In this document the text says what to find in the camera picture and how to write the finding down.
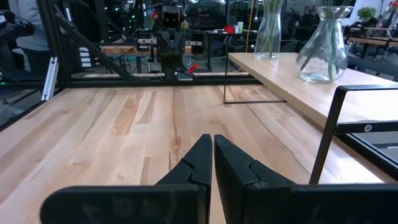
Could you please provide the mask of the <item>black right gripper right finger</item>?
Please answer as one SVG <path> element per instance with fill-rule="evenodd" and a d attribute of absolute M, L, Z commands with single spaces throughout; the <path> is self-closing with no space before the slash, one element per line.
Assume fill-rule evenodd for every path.
<path fill-rule="evenodd" d="M 398 184 L 296 184 L 222 135 L 215 171 L 227 224 L 398 224 Z"/>

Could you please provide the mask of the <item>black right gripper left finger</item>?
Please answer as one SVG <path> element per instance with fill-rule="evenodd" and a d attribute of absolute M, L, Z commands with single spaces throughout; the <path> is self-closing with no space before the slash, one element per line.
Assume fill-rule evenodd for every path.
<path fill-rule="evenodd" d="M 42 224 L 208 224 L 213 143 L 202 135 L 155 185 L 86 185 L 50 194 Z"/>

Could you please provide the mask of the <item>tall clear glass vase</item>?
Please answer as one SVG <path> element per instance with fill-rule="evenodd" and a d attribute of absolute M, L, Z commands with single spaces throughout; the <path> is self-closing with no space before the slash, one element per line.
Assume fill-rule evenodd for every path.
<path fill-rule="evenodd" d="M 284 0 L 263 0 L 264 14 L 257 32 L 254 56 L 277 59 L 282 40 L 281 12 Z"/>

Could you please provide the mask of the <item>wooden workbench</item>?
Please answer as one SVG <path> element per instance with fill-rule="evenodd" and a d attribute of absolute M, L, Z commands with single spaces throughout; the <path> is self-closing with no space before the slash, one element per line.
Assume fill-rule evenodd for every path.
<path fill-rule="evenodd" d="M 101 51 L 104 54 L 150 55 L 150 50 L 148 49 L 148 46 L 145 46 L 144 50 L 137 50 L 135 46 L 109 45 L 101 47 Z"/>

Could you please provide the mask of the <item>silver aluminium brace bar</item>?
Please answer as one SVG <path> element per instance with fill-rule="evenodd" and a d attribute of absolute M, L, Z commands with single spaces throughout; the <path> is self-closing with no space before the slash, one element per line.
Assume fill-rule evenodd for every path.
<path fill-rule="evenodd" d="M 55 84 L 57 81 L 58 76 L 58 69 L 59 69 L 59 62 L 57 57 L 52 57 L 49 62 L 47 76 L 45 79 L 44 88 L 42 91 L 42 101 L 50 100 L 54 95 Z"/>

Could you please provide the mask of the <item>person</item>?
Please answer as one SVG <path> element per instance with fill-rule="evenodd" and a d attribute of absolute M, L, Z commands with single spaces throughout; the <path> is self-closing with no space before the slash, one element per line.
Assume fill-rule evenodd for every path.
<path fill-rule="evenodd" d="M 36 0 L 7 1 L 10 11 L 34 30 L 32 35 L 19 37 L 16 40 L 17 45 L 26 54 L 31 72 L 39 77 L 46 77 L 51 56 Z"/>

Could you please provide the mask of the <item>green potted plant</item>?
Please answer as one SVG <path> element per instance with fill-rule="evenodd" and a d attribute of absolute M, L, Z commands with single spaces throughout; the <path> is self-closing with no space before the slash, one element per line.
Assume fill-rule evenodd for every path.
<path fill-rule="evenodd" d="M 357 16 L 361 22 L 367 22 L 372 19 L 376 14 L 374 7 L 362 7 L 357 11 Z"/>

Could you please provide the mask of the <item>wooden shelf black metal frame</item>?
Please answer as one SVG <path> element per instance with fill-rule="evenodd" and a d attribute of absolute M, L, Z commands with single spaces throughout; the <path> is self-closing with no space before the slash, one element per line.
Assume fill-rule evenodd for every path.
<path fill-rule="evenodd" d="M 297 74 L 296 57 L 296 53 L 281 53 L 277 59 L 259 59 L 252 53 L 227 56 L 323 128 L 310 183 L 320 180 L 334 136 L 350 139 L 349 146 L 363 150 L 363 157 L 398 180 L 398 161 L 354 136 L 395 132 L 398 140 L 398 83 L 351 69 L 330 83 L 306 82 Z"/>

